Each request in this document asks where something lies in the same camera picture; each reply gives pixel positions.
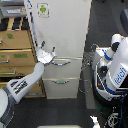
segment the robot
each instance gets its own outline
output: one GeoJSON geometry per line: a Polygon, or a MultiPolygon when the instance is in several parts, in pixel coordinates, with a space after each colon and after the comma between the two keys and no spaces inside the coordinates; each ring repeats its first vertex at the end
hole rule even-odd
{"type": "MultiPolygon", "coordinates": [[[[128,10],[121,12],[120,20],[128,34],[128,10]]],[[[128,37],[114,34],[111,46],[96,48],[92,69],[93,91],[104,105],[118,105],[128,92],[128,37]]]]}

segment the sticker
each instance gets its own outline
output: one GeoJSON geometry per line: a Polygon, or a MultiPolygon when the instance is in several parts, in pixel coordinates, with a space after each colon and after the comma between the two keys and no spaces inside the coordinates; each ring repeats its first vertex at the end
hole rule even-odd
{"type": "Polygon", "coordinates": [[[49,17],[49,6],[46,3],[37,4],[39,17],[49,17]]]}
{"type": "Polygon", "coordinates": [[[8,68],[9,70],[13,69],[13,68],[8,68]]]}
{"type": "Polygon", "coordinates": [[[8,14],[20,14],[20,9],[7,10],[8,14]]]}
{"type": "Polygon", "coordinates": [[[27,0],[27,6],[28,6],[29,9],[32,8],[32,4],[31,4],[31,1],[30,0],[27,0]]]}
{"type": "Polygon", "coordinates": [[[14,58],[28,58],[26,53],[21,53],[21,54],[13,54],[14,58]]]}
{"type": "Polygon", "coordinates": [[[5,55],[1,55],[1,58],[6,58],[6,56],[5,55]]]}
{"type": "Polygon", "coordinates": [[[9,39],[13,39],[13,35],[12,34],[7,34],[9,39]]]}

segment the label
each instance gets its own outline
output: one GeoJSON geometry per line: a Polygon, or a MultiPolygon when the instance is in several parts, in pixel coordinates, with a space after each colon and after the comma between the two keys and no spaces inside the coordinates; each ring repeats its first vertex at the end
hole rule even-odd
{"type": "Polygon", "coordinates": [[[127,74],[128,71],[123,67],[123,65],[120,64],[112,78],[117,87],[121,86],[127,74]]]}
{"type": "Polygon", "coordinates": [[[13,35],[12,34],[7,34],[9,39],[13,39],[13,35]]]}
{"type": "Polygon", "coordinates": [[[13,54],[14,58],[28,58],[26,53],[13,54]]]}
{"type": "Polygon", "coordinates": [[[37,4],[39,17],[49,17],[49,6],[47,3],[37,4]]]}
{"type": "Polygon", "coordinates": [[[6,56],[5,55],[1,55],[1,58],[6,58],[6,56]]]}
{"type": "Polygon", "coordinates": [[[8,68],[9,70],[13,69],[13,68],[8,68]]]}
{"type": "Polygon", "coordinates": [[[8,14],[20,14],[20,9],[7,10],[8,14]]]}

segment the cable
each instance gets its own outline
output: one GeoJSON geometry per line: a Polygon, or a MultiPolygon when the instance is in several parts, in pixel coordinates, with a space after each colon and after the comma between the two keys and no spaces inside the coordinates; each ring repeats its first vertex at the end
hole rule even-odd
{"type": "Polygon", "coordinates": [[[128,90],[125,92],[124,97],[123,97],[122,102],[121,102],[121,117],[120,117],[120,122],[119,122],[118,128],[120,128],[120,126],[121,126],[121,121],[122,121],[122,107],[123,107],[123,102],[124,102],[124,99],[125,99],[125,96],[127,95],[127,93],[128,93],[128,90]]]}
{"type": "Polygon", "coordinates": [[[79,86],[78,87],[79,88],[79,91],[82,92],[82,93],[88,93],[88,92],[90,92],[91,89],[92,89],[92,83],[89,80],[82,80],[82,81],[90,83],[91,86],[90,86],[89,90],[87,90],[87,91],[82,91],[81,88],[80,88],[80,86],[79,86]]]}

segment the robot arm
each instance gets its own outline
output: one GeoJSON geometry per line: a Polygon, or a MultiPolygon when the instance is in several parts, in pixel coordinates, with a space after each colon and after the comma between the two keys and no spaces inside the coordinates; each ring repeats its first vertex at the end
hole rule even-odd
{"type": "Polygon", "coordinates": [[[21,79],[10,80],[6,88],[9,90],[17,103],[24,97],[24,95],[41,79],[44,73],[44,64],[38,62],[35,65],[32,74],[27,75],[21,79]]]}

